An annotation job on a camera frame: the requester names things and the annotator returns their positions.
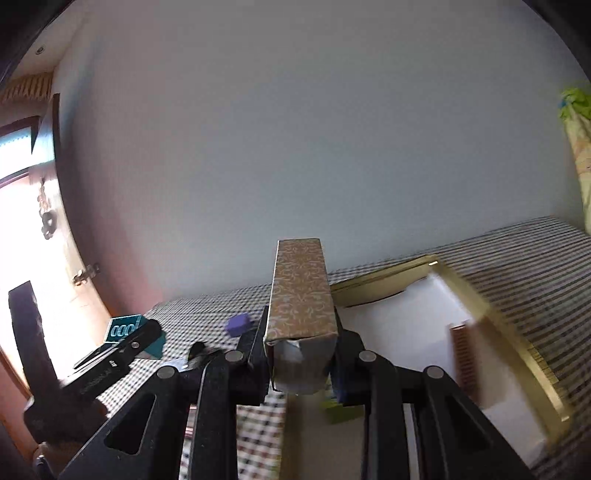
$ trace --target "yellow fabric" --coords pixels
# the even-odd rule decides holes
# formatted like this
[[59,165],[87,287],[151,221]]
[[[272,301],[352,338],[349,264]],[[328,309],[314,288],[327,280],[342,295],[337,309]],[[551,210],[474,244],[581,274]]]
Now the yellow fabric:
[[12,80],[0,90],[0,105],[13,100],[49,100],[52,83],[53,72],[35,73]]
[[579,175],[585,230],[591,235],[591,121],[585,116],[586,111],[581,105],[581,102],[572,100],[572,95],[565,95],[560,117],[569,137]]

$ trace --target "window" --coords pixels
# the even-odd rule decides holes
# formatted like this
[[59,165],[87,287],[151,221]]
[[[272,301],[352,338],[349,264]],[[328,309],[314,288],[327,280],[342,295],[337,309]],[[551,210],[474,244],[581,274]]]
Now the window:
[[0,185],[33,165],[33,143],[39,117],[32,116],[0,127]]

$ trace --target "curtain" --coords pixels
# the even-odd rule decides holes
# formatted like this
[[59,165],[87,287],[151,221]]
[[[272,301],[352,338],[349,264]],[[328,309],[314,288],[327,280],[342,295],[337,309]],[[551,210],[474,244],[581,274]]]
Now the curtain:
[[573,150],[583,198],[585,230],[591,235],[591,95],[579,88],[563,92],[560,118]]
[[13,100],[49,101],[53,72],[35,73],[12,80],[0,90],[0,105]]

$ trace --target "teal card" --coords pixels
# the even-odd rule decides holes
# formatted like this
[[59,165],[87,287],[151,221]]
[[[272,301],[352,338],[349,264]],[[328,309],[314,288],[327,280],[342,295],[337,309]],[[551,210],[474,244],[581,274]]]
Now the teal card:
[[[128,315],[126,317],[116,317],[111,319],[109,329],[107,330],[104,343],[114,345],[119,343],[130,333],[136,331],[148,319],[143,315]],[[147,358],[150,360],[160,360],[162,358],[162,350],[166,341],[166,334],[162,332],[162,335],[158,339],[147,346],[143,352],[140,352],[136,358]]]

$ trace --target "white wall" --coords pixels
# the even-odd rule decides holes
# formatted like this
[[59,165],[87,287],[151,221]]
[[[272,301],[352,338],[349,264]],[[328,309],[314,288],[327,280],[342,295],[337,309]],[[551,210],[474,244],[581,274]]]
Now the white wall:
[[279,238],[320,237],[333,270],[582,223],[557,114],[584,75],[521,0],[96,7],[72,144],[103,266],[142,306],[270,282]]

